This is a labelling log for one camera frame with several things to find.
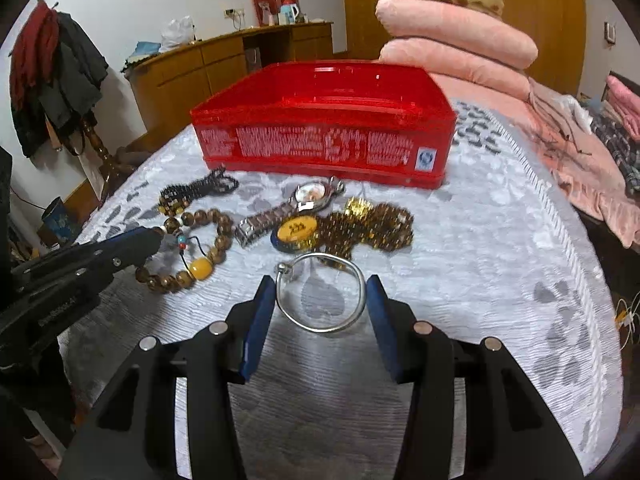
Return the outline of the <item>yellow round pendant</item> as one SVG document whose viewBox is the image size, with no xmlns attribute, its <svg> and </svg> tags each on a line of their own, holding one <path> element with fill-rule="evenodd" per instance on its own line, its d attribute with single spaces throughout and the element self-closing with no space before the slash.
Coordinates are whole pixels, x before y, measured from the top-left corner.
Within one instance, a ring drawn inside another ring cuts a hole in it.
<svg viewBox="0 0 640 480">
<path fill-rule="evenodd" d="M 317 246 L 319 222 L 315 216 L 304 214 L 288 218 L 271 232 L 271 245 L 279 252 L 300 254 Z"/>
</svg>

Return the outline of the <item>silver wrist watch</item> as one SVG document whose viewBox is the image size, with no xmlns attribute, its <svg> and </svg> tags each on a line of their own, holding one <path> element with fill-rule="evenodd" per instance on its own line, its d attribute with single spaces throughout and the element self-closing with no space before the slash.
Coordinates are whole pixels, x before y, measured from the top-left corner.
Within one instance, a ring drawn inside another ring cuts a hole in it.
<svg viewBox="0 0 640 480">
<path fill-rule="evenodd" d="M 299 184 L 280 205 L 241 220 L 234 227 L 233 236 L 241 247 L 250 246 L 288 218 L 296 214 L 313 214 L 326 208 L 334 197 L 344 191 L 345 183 L 335 176 Z"/>
</svg>

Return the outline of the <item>blue patterned bin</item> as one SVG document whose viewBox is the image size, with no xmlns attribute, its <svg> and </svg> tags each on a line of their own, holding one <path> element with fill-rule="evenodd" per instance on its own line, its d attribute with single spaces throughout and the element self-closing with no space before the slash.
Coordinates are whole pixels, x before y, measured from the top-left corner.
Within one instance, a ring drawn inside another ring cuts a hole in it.
<svg viewBox="0 0 640 480">
<path fill-rule="evenodd" d="M 61 246 L 73 243 L 80 233 L 76 218 L 67 210 L 61 197 L 52 200 L 41 214 L 41 220 Z"/>
</svg>

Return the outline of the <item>wooden coat stand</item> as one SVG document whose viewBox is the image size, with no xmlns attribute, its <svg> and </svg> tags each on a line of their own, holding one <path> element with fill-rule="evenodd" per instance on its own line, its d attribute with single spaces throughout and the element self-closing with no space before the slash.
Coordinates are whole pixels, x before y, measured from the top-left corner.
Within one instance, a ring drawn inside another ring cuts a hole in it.
<svg viewBox="0 0 640 480">
<path fill-rule="evenodd" d="M 85 119 L 81 125 L 82 134 L 89 141 L 93 151 L 96 152 L 101 161 L 99 172 L 103 177 L 104 185 L 99 195 L 99 207 L 102 207 L 106 200 L 136 171 L 136 167 L 119 162 L 108 151 L 93 126 L 90 126 Z"/>
</svg>

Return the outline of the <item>dark hanging jackets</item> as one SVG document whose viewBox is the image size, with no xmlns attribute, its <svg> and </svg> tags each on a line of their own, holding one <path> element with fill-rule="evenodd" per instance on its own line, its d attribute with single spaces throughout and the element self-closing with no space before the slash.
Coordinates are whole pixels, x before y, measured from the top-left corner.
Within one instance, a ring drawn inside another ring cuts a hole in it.
<svg viewBox="0 0 640 480">
<path fill-rule="evenodd" d="M 51 140 L 51 132 L 66 143 L 84 119 L 96 124 L 93 107 L 102 99 L 101 84 L 108 72 L 106 59 L 80 25 L 68 13 L 56 13 L 60 38 L 51 80 L 27 92 L 20 110 L 10 96 L 17 140 L 27 158 Z"/>
</svg>

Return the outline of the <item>blue folded cloth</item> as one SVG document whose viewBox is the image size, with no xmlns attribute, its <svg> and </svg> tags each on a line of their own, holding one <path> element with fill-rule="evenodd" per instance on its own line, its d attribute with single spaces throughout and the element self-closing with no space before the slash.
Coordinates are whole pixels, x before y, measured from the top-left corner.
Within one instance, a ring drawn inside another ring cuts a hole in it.
<svg viewBox="0 0 640 480">
<path fill-rule="evenodd" d="M 147 58 L 158 55 L 160 53 L 160 43 L 152 41 L 138 41 L 134 52 L 127 56 L 124 67 L 133 66 L 140 63 Z"/>
</svg>

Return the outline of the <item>red hanging garment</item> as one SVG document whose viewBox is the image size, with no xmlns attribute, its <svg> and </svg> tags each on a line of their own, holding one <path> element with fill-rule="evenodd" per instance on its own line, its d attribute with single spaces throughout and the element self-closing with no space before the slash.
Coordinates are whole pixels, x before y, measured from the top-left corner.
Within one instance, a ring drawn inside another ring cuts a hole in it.
<svg viewBox="0 0 640 480">
<path fill-rule="evenodd" d="M 37 0 L 11 52 L 10 96 L 16 110 L 23 107 L 27 92 L 51 80 L 58 38 L 58 14 Z"/>
</svg>

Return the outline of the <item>light blue electric kettle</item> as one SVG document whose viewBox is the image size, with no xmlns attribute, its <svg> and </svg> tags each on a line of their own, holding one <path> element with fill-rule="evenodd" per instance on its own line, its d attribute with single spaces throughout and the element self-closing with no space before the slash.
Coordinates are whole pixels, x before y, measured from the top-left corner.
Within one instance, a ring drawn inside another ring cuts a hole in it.
<svg viewBox="0 0 640 480">
<path fill-rule="evenodd" d="M 280 24 L 284 25 L 293 25 L 298 22 L 298 17 L 300 14 L 299 7 L 296 3 L 285 3 L 280 6 Z"/>
</svg>

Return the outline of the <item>red picture box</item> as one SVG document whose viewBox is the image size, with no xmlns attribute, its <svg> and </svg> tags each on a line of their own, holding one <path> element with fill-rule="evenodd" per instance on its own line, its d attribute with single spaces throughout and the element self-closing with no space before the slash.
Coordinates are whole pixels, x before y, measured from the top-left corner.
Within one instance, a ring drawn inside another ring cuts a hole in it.
<svg viewBox="0 0 640 480">
<path fill-rule="evenodd" d="M 298 0 L 252 0 L 256 13 L 257 23 L 260 27 L 281 25 L 279 18 L 280 6 L 285 3 L 296 3 Z M 298 23 L 303 21 L 302 12 L 298 17 Z"/>
</svg>

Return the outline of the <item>plaid folded shirt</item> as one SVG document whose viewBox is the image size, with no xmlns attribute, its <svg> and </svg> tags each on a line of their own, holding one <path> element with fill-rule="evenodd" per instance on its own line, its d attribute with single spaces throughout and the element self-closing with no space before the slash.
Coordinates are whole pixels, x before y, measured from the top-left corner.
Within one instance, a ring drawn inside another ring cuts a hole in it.
<svg viewBox="0 0 640 480">
<path fill-rule="evenodd" d="M 591 124 L 592 132 L 610 152 L 624 180 L 626 194 L 638 198 L 639 144 L 631 139 L 626 129 L 614 119 L 597 114 Z"/>
</svg>

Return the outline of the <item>folded pink cloth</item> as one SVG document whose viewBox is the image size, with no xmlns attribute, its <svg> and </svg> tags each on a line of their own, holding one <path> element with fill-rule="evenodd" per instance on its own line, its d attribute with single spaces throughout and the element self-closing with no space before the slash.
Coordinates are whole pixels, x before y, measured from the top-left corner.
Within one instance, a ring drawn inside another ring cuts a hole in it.
<svg viewBox="0 0 640 480">
<path fill-rule="evenodd" d="M 608 102 L 623 118 L 623 124 L 631 139 L 639 142 L 640 98 L 613 75 L 606 77 Z"/>
</svg>

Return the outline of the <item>lower pink folded quilt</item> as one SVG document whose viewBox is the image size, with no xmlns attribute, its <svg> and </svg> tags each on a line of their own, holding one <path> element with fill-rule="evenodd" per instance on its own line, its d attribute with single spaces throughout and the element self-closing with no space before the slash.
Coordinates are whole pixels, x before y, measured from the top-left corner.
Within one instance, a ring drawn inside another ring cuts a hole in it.
<svg viewBox="0 0 640 480">
<path fill-rule="evenodd" d="M 425 38 L 399 38 L 382 47 L 378 60 L 423 68 L 429 73 L 454 77 L 526 101 L 528 78 L 511 67 L 480 55 Z"/>
</svg>

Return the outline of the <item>pink folded quilt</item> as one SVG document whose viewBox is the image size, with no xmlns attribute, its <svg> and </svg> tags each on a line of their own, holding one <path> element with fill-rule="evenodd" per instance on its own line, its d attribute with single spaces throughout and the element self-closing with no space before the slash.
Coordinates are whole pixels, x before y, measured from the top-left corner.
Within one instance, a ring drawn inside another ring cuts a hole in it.
<svg viewBox="0 0 640 480">
<path fill-rule="evenodd" d="M 536 42 L 525 32 L 463 6 L 435 0 L 378 0 L 375 15 L 395 38 L 439 41 L 519 70 L 538 58 Z"/>
<path fill-rule="evenodd" d="M 425 38 L 399 38 L 382 47 L 378 60 L 423 68 L 429 73 L 454 77 L 526 101 L 528 78 L 511 67 L 480 55 Z"/>
</svg>

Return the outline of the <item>upper pink folded quilt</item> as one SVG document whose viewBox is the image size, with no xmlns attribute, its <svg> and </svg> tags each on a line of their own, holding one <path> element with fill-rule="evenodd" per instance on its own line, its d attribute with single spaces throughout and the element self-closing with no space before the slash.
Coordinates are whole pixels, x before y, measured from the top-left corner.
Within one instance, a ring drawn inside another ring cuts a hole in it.
<svg viewBox="0 0 640 480">
<path fill-rule="evenodd" d="M 375 15 L 395 38 L 439 41 L 519 70 L 538 58 L 536 42 L 525 32 L 463 6 L 435 0 L 378 0 Z"/>
</svg>

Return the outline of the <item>wall switch panel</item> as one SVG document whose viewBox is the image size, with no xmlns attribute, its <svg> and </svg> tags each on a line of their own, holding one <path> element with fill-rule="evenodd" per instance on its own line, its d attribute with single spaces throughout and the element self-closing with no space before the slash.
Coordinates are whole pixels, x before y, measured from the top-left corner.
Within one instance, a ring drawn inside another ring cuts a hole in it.
<svg viewBox="0 0 640 480">
<path fill-rule="evenodd" d="M 611 22 L 604 23 L 604 39 L 608 44 L 616 44 L 616 27 Z"/>
</svg>

